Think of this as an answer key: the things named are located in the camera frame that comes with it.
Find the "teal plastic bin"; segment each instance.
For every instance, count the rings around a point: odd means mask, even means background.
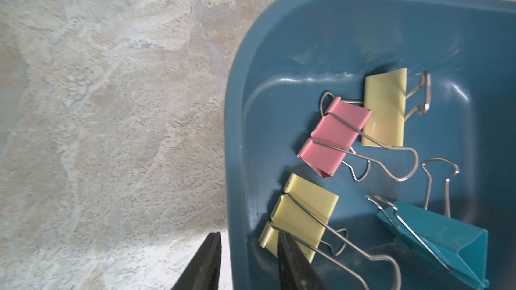
[[[277,259],[258,237],[290,172],[337,194],[330,225],[371,254],[393,256],[402,289],[470,289],[393,242],[365,195],[421,206],[426,175],[389,179],[373,165],[355,182],[345,166],[323,179],[296,157],[319,121],[318,102],[330,90],[363,97],[367,74],[408,68],[407,87],[432,76],[427,115],[406,122],[404,145],[420,160],[447,158],[461,168],[450,184],[452,217],[489,232],[488,289],[516,284],[516,4],[498,0],[278,0],[242,41],[225,100],[225,160],[234,288],[279,289]],[[418,92],[407,101],[422,101]],[[393,174],[407,173],[410,153],[353,145]],[[363,160],[346,157],[357,172]],[[442,213],[449,167],[427,166],[434,184],[429,210]],[[323,237],[339,245],[328,233]],[[370,262],[346,249],[338,260],[372,289],[388,289],[388,263]],[[316,255],[312,266],[328,289],[361,289],[351,275]]]

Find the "marble surface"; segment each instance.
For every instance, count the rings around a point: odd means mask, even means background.
[[[0,287],[167,289],[223,233],[224,91],[274,0],[0,0]]]

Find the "binder clip handle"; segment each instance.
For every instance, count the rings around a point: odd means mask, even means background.
[[[330,91],[326,91],[322,94],[322,97],[320,98],[319,100],[319,112],[321,113],[321,117],[324,117],[324,110],[323,110],[323,103],[324,103],[324,100],[326,99],[326,97],[330,97],[332,99],[335,98],[335,95],[333,95],[332,92]],[[345,100],[343,98],[341,98],[341,101],[342,102],[345,102],[345,103],[351,103],[351,104],[364,104],[364,101],[358,101],[358,100]]]
[[[292,200],[293,202],[298,205],[301,209],[303,209],[308,215],[312,216],[312,218],[316,221],[318,221],[322,226],[324,226],[328,231],[330,231],[331,233],[335,234],[338,238],[341,239],[342,242],[344,242],[345,244],[349,245],[351,248],[355,249],[358,253],[360,253],[361,255],[363,255],[365,258],[367,258],[368,260],[370,261],[388,261],[389,263],[392,264],[392,267],[393,267],[393,285],[392,287],[390,288],[390,290],[400,290],[401,287],[402,287],[402,273],[399,269],[399,265],[397,263],[397,261],[392,258],[392,256],[389,256],[389,255],[370,255],[368,254],[367,252],[364,252],[361,248],[359,248],[358,246],[356,246],[355,244],[353,244],[350,240],[348,240],[346,237],[344,237],[343,235],[339,234],[339,232],[335,229],[333,229],[331,226],[329,226],[328,224],[326,224],[325,222],[323,222],[323,220],[321,220],[320,218],[317,217],[317,215],[315,215],[314,213],[312,213],[310,210],[308,210],[305,206],[303,206],[303,204],[301,204],[296,198],[294,198],[294,196],[292,196],[290,193],[286,193]],[[295,237],[295,239],[297,241],[299,241],[300,243],[304,244],[306,247],[312,249],[313,251],[319,253],[320,255],[324,256],[326,259],[332,261],[333,263],[335,263],[336,265],[338,265],[340,268],[343,268],[345,271],[349,272],[350,274],[352,274],[355,278],[357,278],[361,283],[362,283],[362,286],[364,287],[365,290],[369,290],[369,287],[367,286],[367,283],[365,282],[365,280],[359,275],[357,274],[356,272],[354,272],[353,270],[351,270],[350,268],[346,267],[345,265],[343,265],[342,263],[340,263],[339,261],[335,260],[334,258],[332,258],[330,255],[327,255],[326,253],[322,252],[321,250],[311,246],[310,244],[308,244],[307,242],[301,240],[300,238],[298,237]]]
[[[354,154],[356,154],[357,152],[353,149],[352,146],[349,146],[349,150],[351,150]],[[360,183],[361,181],[363,181],[367,175],[369,174],[369,171],[371,170],[371,160],[368,160],[367,161],[367,167],[365,168],[365,172],[364,174],[360,177],[360,178],[357,178],[357,175],[355,175],[355,172],[354,172],[354,169],[352,167],[352,165],[348,164],[347,162],[345,162],[344,160],[341,161],[344,165],[348,166],[348,168],[351,170],[352,172],[352,176],[353,176],[353,179]]]
[[[340,228],[336,231],[337,231],[337,233],[343,233],[345,238],[349,237],[349,232],[348,232],[348,229],[346,229],[346,228]],[[321,240],[321,243],[323,243],[330,249],[331,254],[333,254],[333,256],[339,256],[342,253],[342,251],[344,251],[344,249],[346,248],[345,242],[342,242],[342,246],[341,246],[341,248],[339,248],[338,251],[335,251],[332,244],[329,244],[328,242],[324,242],[323,240]]]
[[[430,190],[432,188],[432,176],[426,169],[425,165],[432,161],[444,161],[445,163],[448,163],[453,166],[454,172],[452,172],[448,177],[444,180],[444,216],[451,217],[450,213],[450,179],[455,177],[456,174],[460,173],[459,166],[452,163],[448,159],[445,158],[430,158],[421,163],[422,170],[426,173],[428,176],[428,183],[426,185],[426,195],[425,195],[425,202],[422,206],[424,209],[428,209],[428,202],[430,201]]]
[[[419,91],[422,86],[425,86],[425,97],[423,99],[423,103],[421,106],[415,106],[410,110],[410,112],[405,116],[405,122],[414,114],[414,112],[417,111],[420,115],[427,114],[428,110],[430,109],[430,98],[432,95],[432,81],[430,79],[430,73],[428,71],[423,71],[423,73],[420,76],[420,81],[417,84],[417,86],[410,91],[409,94],[407,94],[406,99],[410,98],[414,95],[417,91]]]

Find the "yellow binder clip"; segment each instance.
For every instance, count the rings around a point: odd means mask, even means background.
[[[333,209],[339,197],[324,188],[309,182],[298,175],[291,173],[287,184],[283,188],[285,194],[281,195],[273,211],[270,214],[271,221],[268,222],[260,235],[260,245],[266,248],[273,255],[278,256],[278,230],[277,227],[295,235],[313,247],[318,247],[323,237],[325,228],[300,208],[288,194],[292,195],[310,212],[317,215],[323,222],[328,224]],[[312,263],[315,251],[303,244],[299,244],[306,259]]]
[[[396,260],[389,255],[370,255],[364,252],[348,240],[346,229],[335,230],[328,225],[339,199],[337,195],[293,173],[288,178],[283,191],[285,194],[278,199],[270,215],[271,220],[266,223],[261,232],[259,242],[262,248],[266,248],[277,257],[279,231],[288,232],[294,237],[310,263],[317,252],[352,274],[360,281],[364,289],[369,289],[366,281],[359,274],[318,248],[320,243],[326,244],[331,249],[332,255],[337,256],[342,253],[346,245],[349,245],[368,260],[391,263],[393,266],[391,290],[400,290],[402,275]],[[326,230],[335,234],[343,242],[338,251],[321,240]]]
[[[422,106],[415,106],[405,115],[406,100],[422,86],[426,87]],[[407,92],[407,69],[383,74],[370,75],[365,78],[364,107],[372,111],[363,132],[391,147],[403,146],[405,121],[416,111],[424,115],[430,108],[431,80],[430,74],[424,71],[415,89]],[[367,138],[362,145],[379,147]]]

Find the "pink binder clip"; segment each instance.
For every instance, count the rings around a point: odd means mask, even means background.
[[[347,120],[349,124],[362,130],[370,116],[371,110],[345,103],[340,97],[334,97],[297,157],[303,159],[321,177],[332,177],[346,156],[346,152],[339,149],[349,150],[358,136],[356,130],[339,121],[339,118]]]
[[[333,100],[330,106],[323,112],[323,100],[330,96]],[[303,159],[306,164],[313,168],[321,177],[332,177],[341,162],[352,170],[353,178],[356,181],[362,181],[370,170],[371,162],[374,162],[387,173],[387,175],[395,181],[405,181],[409,179],[417,170],[419,156],[413,148],[409,147],[391,147],[371,138],[364,132],[362,128],[371,116],[372,111],[364,107],[354,106],[356,101],[341,100],[330,92],[325,92],[319,102],[319,110],[322,119],[319,121],[314,131],[298,152],[297,157]],[[406,150],[414,154],[414,165],[408,174],[403,177],[394,176],[383,163],[380,161],[360,155],[356,153],[352,144],[361,135],[382,148],[388,150]],[[351,165],[344,162],[346,153],[365,159],[368,161],[367,169],[360,179],[358,179]]]

